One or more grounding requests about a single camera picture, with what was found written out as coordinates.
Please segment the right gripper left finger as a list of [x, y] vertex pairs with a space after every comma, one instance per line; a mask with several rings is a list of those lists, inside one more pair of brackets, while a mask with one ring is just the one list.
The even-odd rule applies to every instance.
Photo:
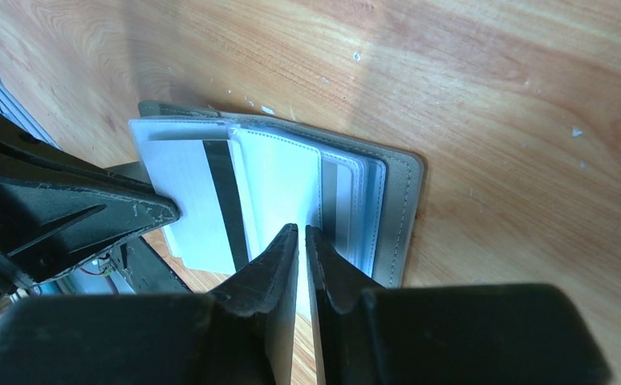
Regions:
[[198, 294], [60, 295], [0, 319], [0, 384], [288, 384], [298, 227]]

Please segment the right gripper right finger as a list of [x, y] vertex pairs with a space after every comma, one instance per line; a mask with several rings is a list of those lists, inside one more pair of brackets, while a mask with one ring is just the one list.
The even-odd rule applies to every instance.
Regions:
[[388, 289], [306, 227], [321, 384], [608, 384], [574, 303], [540, 284]]

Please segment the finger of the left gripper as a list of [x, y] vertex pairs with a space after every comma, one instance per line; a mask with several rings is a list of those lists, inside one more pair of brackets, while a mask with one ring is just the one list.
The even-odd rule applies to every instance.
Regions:
[[54, 148], [0, 114], [0, 299], [67, 276], [179, 216], [150, 184]]

